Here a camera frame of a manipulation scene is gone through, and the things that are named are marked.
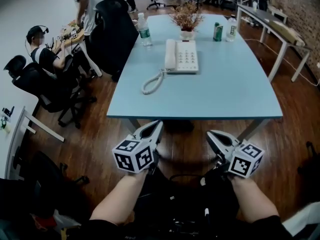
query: brick wall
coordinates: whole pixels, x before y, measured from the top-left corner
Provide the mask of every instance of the brick wall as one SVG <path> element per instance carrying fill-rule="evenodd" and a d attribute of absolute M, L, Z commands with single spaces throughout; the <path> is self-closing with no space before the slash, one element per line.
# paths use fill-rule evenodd
<path fill-rule="evenodd" d="M 288 16 L 287 24 L 294 28 L 312 48 L 307 65 L 320 78 L 320 0 L 271 0 L 271 4 Z"/>

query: black t-shirt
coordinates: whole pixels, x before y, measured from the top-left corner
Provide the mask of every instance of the black t-shirt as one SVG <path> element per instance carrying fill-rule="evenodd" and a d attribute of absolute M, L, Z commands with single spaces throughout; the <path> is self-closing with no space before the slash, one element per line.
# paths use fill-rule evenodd
<path fill-rule="evenodd" d="M 31 58 L 34 62 L 36 62 L 36 53 L 39 48 L 34 49 L 31 52 Z M 55 74 L 55 68 L 54 68 L 54 61 L 57 58 L 57 55 L 48 48 L 44 48 L 42 52 L 40 53 L 39 57 L 39 65 L 45 69 L 46 71 L 49 71 L 52 74 Z"/>
<path fill-rule="evenodd" d="M 117 226 L 105 220 L 89 220 L 82 224 L 77 237 L 74 239 L 86 240 L 171 240 L 171 239 L 246 239 L 246 240 L 272 240 L 272 239 L 293 239 L 290 233 L 282 225 L 278 216 L 271 216 L 260 219 L 252 224 L 233 220 L 228 223 L 227 229 L 216 233 L 209 231 L 206 236 L 191 236 L 179 233 L 159 233 L 159 230 L 149 230 L 143 226 L 135 226 L 130 223 L 126 226 Z"/>

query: green can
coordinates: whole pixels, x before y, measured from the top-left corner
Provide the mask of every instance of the green can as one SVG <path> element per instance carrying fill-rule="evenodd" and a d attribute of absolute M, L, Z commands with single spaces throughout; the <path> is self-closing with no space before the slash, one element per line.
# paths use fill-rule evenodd
<path fill-rule="evenodd" d="M 222 40 L 222 30 L 224 26 L 220 25 L 219 22 L 214 24 L 213 40 L 216 42 L 221 42 Z"/>

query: light blue tabletop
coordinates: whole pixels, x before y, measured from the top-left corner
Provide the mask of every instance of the light blue tabletop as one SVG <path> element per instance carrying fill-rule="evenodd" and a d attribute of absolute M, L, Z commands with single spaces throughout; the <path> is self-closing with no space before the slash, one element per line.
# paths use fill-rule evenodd
<path fill-rule="evenodd" d="M 166 75 L 152 94 L 142 84 L 164 68 L 166 40 L 180 38 L 168 15 L 147 19 L 152 46 L 138 37 L 114 91 L 107 116 L 132 119 L 271 119 L 282 117 L 275 92 L 255 55 L 240 36 L 226 42 L 227 20 L 204 14 L 197 27 L 199 73 Z M 222 41 L 213 41 L 214 25 L 223 27 Z"/>

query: plastic water bottle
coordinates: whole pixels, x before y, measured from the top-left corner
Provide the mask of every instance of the plastic water bottle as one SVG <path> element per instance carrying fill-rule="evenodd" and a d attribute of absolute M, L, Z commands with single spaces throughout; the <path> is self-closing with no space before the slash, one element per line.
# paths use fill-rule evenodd
<path fill-rule="evenodd" d="M 228 26 L 226 28 L 226 41 L 233 42 L 236 39 L 237 34 L 237 20 L 236 16 L 231 15 L 228 19 Z"/>
<path fill-rule="evenodd" d="M 144 46 L 152 46 L 148 23 L 145 20 L 145 14 L 143 12 L 138 13 L 138 29 L 142 44 Z"/>

